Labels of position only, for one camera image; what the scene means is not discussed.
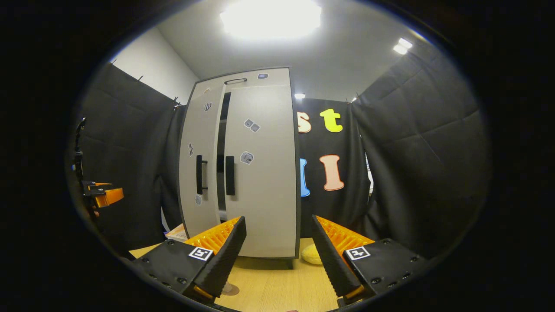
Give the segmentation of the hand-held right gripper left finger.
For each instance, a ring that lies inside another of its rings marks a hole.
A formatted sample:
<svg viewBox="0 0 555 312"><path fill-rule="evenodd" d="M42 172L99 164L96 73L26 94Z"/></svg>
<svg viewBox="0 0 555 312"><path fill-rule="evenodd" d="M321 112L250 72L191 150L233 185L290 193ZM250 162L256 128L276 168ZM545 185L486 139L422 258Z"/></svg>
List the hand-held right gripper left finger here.
<svg viewBox="0 0 555 312"><path fill-rule="evenodd" d="M202 304L220 297L246 239L245 217L216 225L185 242L167 239L132 261L154 282Z"/></svg>

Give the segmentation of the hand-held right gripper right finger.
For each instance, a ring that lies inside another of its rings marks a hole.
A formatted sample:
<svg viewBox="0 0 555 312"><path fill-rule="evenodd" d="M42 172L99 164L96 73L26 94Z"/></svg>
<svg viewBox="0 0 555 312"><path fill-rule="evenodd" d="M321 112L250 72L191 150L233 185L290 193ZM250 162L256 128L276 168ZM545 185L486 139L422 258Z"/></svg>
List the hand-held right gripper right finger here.
<svg viewBox="0 0 555 312"><path fill-rule="evenodd" d="M390 292L428 267L426 257L391 238L375 241L317 215L312 238L341 305Z"/></svg>

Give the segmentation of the grey cabinet door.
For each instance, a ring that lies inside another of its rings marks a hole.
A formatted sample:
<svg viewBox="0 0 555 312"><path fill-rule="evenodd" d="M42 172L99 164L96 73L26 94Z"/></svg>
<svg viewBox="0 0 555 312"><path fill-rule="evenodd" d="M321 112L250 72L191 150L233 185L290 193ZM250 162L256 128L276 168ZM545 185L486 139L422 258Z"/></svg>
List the grey cabinet door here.
<svg viewBox="0 0 555 312"><path fill-rule="evenodd" d="M297 257L299 158L289 86L230 91L224 138L225 205L243 216L240 256Z"/></svg>
<svg viewBox="0 0 555 312"><path fill-rule="evenodd" d="M187 106L179 154L179 195L188 237L220 224L216 182L217 140L223 84L192 98Z"/></svg>

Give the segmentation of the grey cabinet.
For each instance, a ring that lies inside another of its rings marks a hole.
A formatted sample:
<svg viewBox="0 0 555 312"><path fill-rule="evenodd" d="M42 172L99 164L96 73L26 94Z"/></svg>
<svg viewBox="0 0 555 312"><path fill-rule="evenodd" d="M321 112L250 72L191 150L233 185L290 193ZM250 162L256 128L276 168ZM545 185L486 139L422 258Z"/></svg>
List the grey cabinet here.
<svg viewBox="0 0 555 312"><path fill-rule="evenodd" d="M228 81L224 82L224 87L225 87L225 93L224 93L224 97L223 97L223 101L222 101L222 105L221 105L221 117L220 117L220 125L219 125L219 130L218 130L218 140L217 140L217 160L216 160L216 182L217 182L217 194L218 194L218 208L219 208L219 216L220 216L220 223L222 223L223 221L229 221L233 218L229 218L227 216L226 213L226 205L225 205L225 177L224 177L224 156L223 156L223 150L224 150L224 138L225 138L225 127L226 127L226 120L227 120L227 115L228 115L228 109L229 109L229 99L230 99L230 91L234 90L234 89L229 89L228 88ZM299 186L299 196L300 196L300 176L301 176L301 172L300 172L300 155L299 155L299 133L297 130L297 108L295 106L294 100L293 100L293 87L292 87L292 83L291 83L291 77L290 77L290 91L291 91L291 98L292 98L292 102L293 102L293 110L294 110L294 124L295 124L295 129L297 131L297 136L296 136L296 149L297 149L297 156L298 156L298 166L297 166L297 185ZM190 103L191 99L195 98L192 94L192 92L190 93L190 97L188 100L188 103L186 105L186 113L188 110L188 104ZM181 130L181 137L179 139L179 151L178 151L178 156L180 154L180 142L181 142L181 138L182 138L182 130ZM297 257L299 256L300 253L300 230L301 230L301 226L300 226L300 215L301 215L301 200L299 199L298 201L298 213L299 213L299 217L298 217L298 226L297 229L299 231L299 241L298 241L298 253L297 253Z"/></svg>

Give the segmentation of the grey cabinet drawer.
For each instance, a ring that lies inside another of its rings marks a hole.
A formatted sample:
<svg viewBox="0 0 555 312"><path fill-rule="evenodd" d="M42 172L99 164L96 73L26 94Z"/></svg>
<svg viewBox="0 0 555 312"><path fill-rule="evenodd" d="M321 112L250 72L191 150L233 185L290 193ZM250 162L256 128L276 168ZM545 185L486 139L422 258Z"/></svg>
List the grey cabinet drawer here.
<svg viewBox="0 0 555 312"><path fill-rule="evenodd" d="M228 81L229 89L261 86L289 86L290 71L288 67L264 68L220 75L197 82L192 90L192 94L196 97L202 95L207 89L213 91L226 81Z"/></svg>

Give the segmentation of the quilted black backdrop cloth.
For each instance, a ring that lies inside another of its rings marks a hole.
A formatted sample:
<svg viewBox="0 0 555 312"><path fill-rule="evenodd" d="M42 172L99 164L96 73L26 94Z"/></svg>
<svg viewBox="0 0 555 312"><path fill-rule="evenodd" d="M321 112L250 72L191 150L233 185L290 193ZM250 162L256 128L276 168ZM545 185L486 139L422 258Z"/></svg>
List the quilted black backdrop cloth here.
<svg viewBox="0 0 555 312"><path fill-rule="evenodd" d="M163 241L163 215L169 225L179 222L175 193L167 189L175 176L167 174L165 156L174 105L111 63L82 99L85 180L123 189L123 199L101 208L98 218L101 235L121 257Z"/></svg>
<svg viewBox="0 0 555 312"><path fill-rule="evenodd" d="M416 42L352 105L376 186L365 234L430 259L476 220L492 178L491 138L455 63Z"/></svg>

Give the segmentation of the beige book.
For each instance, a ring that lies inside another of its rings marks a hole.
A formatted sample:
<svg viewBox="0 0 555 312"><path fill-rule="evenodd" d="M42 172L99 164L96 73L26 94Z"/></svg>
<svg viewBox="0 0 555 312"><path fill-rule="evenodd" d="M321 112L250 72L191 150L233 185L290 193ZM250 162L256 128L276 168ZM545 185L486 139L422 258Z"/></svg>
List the beige book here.
<svg viewBox="0 0 555 312"><path fill-rule="evenodd" d="M166 239L172 239L178 242L182 242L184 243L185 241L187 241L189 239L187 233L186 233L186 229L184 228L183 224L180 224L179 226L175 227L174 229L165 232L165 237Z"/></svg>

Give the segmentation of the large ceiling light panel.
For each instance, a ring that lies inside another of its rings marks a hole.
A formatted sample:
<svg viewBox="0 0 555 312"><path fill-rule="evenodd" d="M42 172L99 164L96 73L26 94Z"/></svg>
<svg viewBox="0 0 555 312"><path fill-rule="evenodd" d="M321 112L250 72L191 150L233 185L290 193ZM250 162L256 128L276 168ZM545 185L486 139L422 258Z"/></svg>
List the large ceiling light panel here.
<svg viewBox="0 0 555 312"><path fill-rule="evenodd" d="M244 39L303 37L321 26L313 0L241 0L220 13L224 31Z"/></svg>

